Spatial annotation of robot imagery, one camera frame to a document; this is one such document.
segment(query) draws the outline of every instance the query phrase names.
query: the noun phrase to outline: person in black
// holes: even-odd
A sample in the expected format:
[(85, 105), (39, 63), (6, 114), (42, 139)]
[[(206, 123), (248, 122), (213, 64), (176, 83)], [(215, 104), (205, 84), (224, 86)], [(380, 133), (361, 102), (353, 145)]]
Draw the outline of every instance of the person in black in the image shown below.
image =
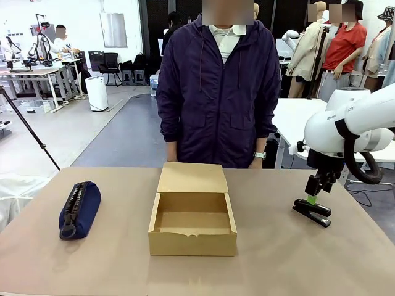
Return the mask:
[(175, 30), (182, 27), (181, 16), (178, 12), (173, 11), (168, 15), (168, 25), (170, 29), (166, 32), (166, 35), (163, 38), (162, 55), (165, 52), (165, 48), (168, 41), (170, 40), (170, 37), (173, 35)]

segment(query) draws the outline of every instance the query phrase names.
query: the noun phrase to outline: cardboard box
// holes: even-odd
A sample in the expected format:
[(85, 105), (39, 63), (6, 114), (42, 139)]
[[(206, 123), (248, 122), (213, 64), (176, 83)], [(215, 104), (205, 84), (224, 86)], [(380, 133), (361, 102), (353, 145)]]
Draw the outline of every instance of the cardboard box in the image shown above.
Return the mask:
[(237, 231), (220, 165), (164, 165), (148, 230), (151, 255), (235, 256)]

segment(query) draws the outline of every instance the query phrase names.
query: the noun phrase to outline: pencil case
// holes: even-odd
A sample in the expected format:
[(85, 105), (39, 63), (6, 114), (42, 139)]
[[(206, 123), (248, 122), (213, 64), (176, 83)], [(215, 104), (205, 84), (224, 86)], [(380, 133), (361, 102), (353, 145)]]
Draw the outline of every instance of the pencil case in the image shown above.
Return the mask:
[(60, 238), (74, 240), (86, 237), (100, 201), (99, 188), (92, 181), (75, 184), (59, 216)]

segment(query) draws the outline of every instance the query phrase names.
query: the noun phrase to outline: beige coat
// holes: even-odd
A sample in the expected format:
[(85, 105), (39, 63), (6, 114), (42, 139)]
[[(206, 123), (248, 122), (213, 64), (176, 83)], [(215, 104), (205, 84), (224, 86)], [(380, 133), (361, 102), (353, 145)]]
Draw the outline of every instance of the beige coat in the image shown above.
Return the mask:
[(321, 42), (321, 24), (324, 22), (325, 20), (321, 18), (312, 23), (307, 27), (303, 36), (299, 38), (291, 63), (288, 65), (287, 76), (302, 76), (306, 81), (312, 80), (314, 62)]
[(379, 60), (378, 50), (380, 48), (380, 44), (383, 40), (383, 37), (385, 36), (385, 34), (387, 34), (387, 32), (391, 31), (391, 28), (392, 28), (392, 26), (389, 26), (387, 29), (382, 31), (377, 36), (377, 38), (372, 42), (372, 44), (370, 45), (370, 47), (366, 53), (366, 59), (368, 59), (368, 61), (366, 64), (364, 74), (368, 77), (377, 78), (378, 67), (380, 66), (381, 63), (384, 62), (382, 60)]

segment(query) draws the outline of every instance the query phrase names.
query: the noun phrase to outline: jacket drawstring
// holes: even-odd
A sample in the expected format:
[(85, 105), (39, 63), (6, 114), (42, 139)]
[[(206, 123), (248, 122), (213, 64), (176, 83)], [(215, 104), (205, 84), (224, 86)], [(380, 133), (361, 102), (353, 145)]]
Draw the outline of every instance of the jacket drawstring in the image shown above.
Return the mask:
[(237, 87), (240, 88), (240, 68), (241, 68), (241, 51), (239, 51), (239, 72), (238, 72), (238, 80), (237, 80)]
[(200, 64), (199, 64), (199, 92), (202, 92), (202, 57), (203, 57), (203, 49), (204, 49), (204, 38), (202, 32), (200, 32), (202, 36), (202, 49), (200, 51)]

